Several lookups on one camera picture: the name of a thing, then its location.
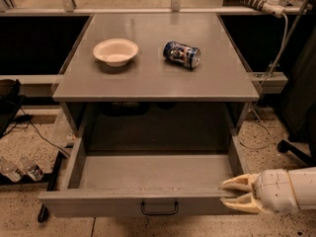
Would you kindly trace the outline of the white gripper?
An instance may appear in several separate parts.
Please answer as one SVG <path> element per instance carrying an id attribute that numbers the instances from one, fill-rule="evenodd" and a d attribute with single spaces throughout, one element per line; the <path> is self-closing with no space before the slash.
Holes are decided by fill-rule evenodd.
<path id="1" fill-rule="evenodd" d="M 220 185 L 222 190 L 237 190 L 247 194 L 239 197 L 222 197 L 220 201 L 228 208 L 247 213 L 292 213 L 298 204 L 287 171 L 265 170 L 258 174 L 243 174 Z"/>

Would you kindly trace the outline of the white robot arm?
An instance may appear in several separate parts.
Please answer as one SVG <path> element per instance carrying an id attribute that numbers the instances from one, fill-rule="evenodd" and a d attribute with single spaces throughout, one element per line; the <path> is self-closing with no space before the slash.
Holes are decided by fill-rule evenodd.
<path id="1" fill-rule="evenodd" d="M 220 199 L 228 208 L 243 212 L 295 213 L 316 208 L 315 167 L 243 174 L 222 182 L 219 188 L 244 192 L 238 197 Z"/>

